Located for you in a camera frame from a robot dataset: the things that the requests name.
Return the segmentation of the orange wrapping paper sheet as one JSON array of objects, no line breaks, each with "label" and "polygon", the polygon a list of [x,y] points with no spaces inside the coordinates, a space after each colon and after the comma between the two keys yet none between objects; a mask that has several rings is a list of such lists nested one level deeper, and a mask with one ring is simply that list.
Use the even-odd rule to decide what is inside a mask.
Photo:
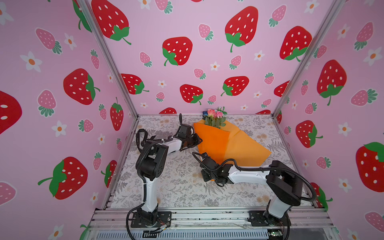
[{"label": "orange wrapping paper sheet", "polygon": [[208,154],[218,164],[235,159],[240,167],[260,167],[271,155],[237,126],[228,121],[225,124],[218,129],[205,125],[203,120],[194,123],[195,132],[203,140],[198,145],[200,154]]}]

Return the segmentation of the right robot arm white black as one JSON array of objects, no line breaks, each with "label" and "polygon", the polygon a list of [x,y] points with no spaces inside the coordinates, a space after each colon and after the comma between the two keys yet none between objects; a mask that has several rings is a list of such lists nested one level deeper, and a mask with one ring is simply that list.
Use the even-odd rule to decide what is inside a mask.
[{"label": "right robot arm white black", "polygon": [[245,168],[235,159],[218,164],[206,153],[193,152],[193,156],[200,163],[205,182],[214,181],[219,187],[240,183],[268,186],[275,197],[264,213],[267,221],[280,221],[292,207],[300,206],[302,201],[314,202],[317,198],[311,183],[280,161],[273,161],[266,168]]}]

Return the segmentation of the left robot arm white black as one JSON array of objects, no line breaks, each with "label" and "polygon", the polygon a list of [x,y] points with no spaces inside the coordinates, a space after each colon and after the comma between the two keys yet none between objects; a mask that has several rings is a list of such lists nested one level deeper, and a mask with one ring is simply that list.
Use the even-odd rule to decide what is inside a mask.
[{"label": "left robot arm white black", "polygon": [[167,156],[194,148],[202,139],[192,126],[180,124],[177,132],[167,139],[148,137],[144,129],[136,133],[136,144],[140,152],[136,170],[143,181],[143,203],[136,208],[131,221],[132,228],[160,227],[171,223],[172,212],[160,212],[157,200],[158,178],[165,169]]}]

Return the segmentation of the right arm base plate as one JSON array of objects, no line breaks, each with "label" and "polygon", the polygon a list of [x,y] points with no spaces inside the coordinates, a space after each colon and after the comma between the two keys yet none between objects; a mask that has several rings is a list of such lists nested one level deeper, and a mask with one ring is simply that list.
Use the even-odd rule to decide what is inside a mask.
[{"label": "right arm base plate", "polygon": [[253,227],[290,227],[292,225],[287,213],[278,219],[265,211],[249,211],[248,222]]}]

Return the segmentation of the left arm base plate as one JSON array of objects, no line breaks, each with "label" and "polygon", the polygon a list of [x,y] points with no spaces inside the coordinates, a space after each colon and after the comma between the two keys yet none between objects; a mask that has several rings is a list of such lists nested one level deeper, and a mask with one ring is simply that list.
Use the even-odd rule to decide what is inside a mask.
[{"label": "left arm base plate", "polygon": [[147,212],[134,213],[130,227],[131,228],[159,228],[163,225],[170,225],[172,221],[172,212]]}]

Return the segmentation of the left corner aluminium post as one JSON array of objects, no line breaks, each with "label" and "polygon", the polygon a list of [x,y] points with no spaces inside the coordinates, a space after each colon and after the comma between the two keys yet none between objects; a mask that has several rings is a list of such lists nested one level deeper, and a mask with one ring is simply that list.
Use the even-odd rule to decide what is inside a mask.
[{"label": "left corner aluminium post", "polygon": [[120,90],[126,104],[128,105],[129,110],[131,111],[131,113],[133,115],[133,118],[135,120],[137,120],[139,118],[139,114],[137,113],[137,110],[134,107],[134,104],[133,104],[133,102],[129,96],[129,92],[126,89],[126,85],[123,81],[123,78],[121,77],[121,74],[120,74],[120,72],[116,66],[116,63],[113,59],[113,56],[111,55],[111,52],[110,52],[110,50],[106,44],[106,41],[104,39],[104,35],[102,34],[102,32],[99,28],[99,25],[97,23],[95,15],[93,14],[91,4],[89,3],[89,1],[85,1],[85,0],[80,0],[78,2],[82,8],[82,11],[83,11],[83,14],[86,18],[86,21],[88,22],[88,24],[89,24],[89,26],[93,32],[93,35],[95,36],[96,41],[97,41],[97,43],[98,43],[98,45],[99,45],[99,47],[103,53],[103,56],[104,56],[104,58],[108,64],[108,67],[111,70],[111,73],[115,78],[115,81],[119,87],[119,90]]}]

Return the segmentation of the corner aluminium post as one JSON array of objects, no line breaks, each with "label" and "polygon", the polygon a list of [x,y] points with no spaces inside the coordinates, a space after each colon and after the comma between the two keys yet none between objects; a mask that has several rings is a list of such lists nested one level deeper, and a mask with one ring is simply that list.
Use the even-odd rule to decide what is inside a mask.
[{"label": "corner aluminium post", "polygon": [[311,61],[313,58],[313,54],[315,50],[317,49],[318,45],[322,42],[324,37],[326,36],[327,32],[329,31],[330,27],[332,26],[333,22],[337,18],[339,12],[343,8],[343,5],[346,1],[343,0],[336,0],[333,1],[330,5],[329,10],[327,11],[324,19],[322,20],[316,34],[313,36],[313,40],[309,45],[309,49],[304,54],[303,59],[299,63],[297,69],[295,70],[293,76],[290,79],[290,82],[283,94],[283,97],[279,101],[274,113],[272,114],[273,120],[277,120],[278,113],[282,110],[285,102],[287,101],[288,97],[290,96],[291,92],[295,88],[295,85],[297,84],[297,81],[301,78],[302,74],[306,70],[307,64]]},{"label": "corner aluminium post", "polygon": [[113,56],[111,55],[111,52],[110,52],[110,50],[106,44],[106,41],[104,39],[104,35],[102,34],[102,32],[99,28],[99,25],[97,23],[95,15],[93,14],[91,4],[89,3],[89,1],[85,1],[85,0],[80,0],[78,2],[82,8],[82,11],[83,11],[83,14],[86,18],[86,21],[88,22],[88,24],[89,24],[89,26],[93,32],[93,35],[95,36],[96,41],[97,41],[97,43],[98,43],[98,45],[99,45],[99,47],[103,53],[103,56],[104,56],[104,58],[108,64],[108,67],[111,70],[111,73],[115,78],[115,81],[119,87],[119,90],[120,90],[126,104],[128,105],[129,110],[131,111],[131,113],[133,115],[133,118],[135,120],[137,120],[139,118],[139,114],[137,113],[137,110],[134,107],[134,104],[133,104],[133,102],[129,96],[129,92],[126,89],[126,85],[123,81],[123,78],[121,77],[121,74],[120,74],[120,72],[116,66],[116,63],[113,59]]}]

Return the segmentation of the right corner aluminium post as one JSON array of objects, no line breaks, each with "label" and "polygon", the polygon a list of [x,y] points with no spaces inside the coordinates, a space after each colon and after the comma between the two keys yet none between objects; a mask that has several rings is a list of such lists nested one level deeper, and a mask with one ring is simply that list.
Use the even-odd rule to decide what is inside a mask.
[{"label": "right corner aluminium post", "polygon": [[332,26],[333,22],[337,18],[339,12],[343,8],[343,5],[346,1],[343,0],[336,0],[333,1],[330,5],[329,10],[327,11],[324,19],[322,20],[316,34],[313,36],[313,40],[309,45],[309,49],[304,54],[303,59],[299,63],[297,69],[295,70],[293,76],[290,79],[290,82],[283,94],[283,97],[279,101],[274,113],[272,114],[273,120],[277,120],[278,113],[282,110],[285,102],[287,101],[288,97],[290,96],[291,92],[295,88],[295,85],[297,84],[297,81],[301,78],[302,74],[306,70],[307,64],[311,61],[313,58],[313,54],[315,50],[317,49],[318,45],[322,42],[324,37],[326,36],[327,32],[329,31],[330,27]]}]

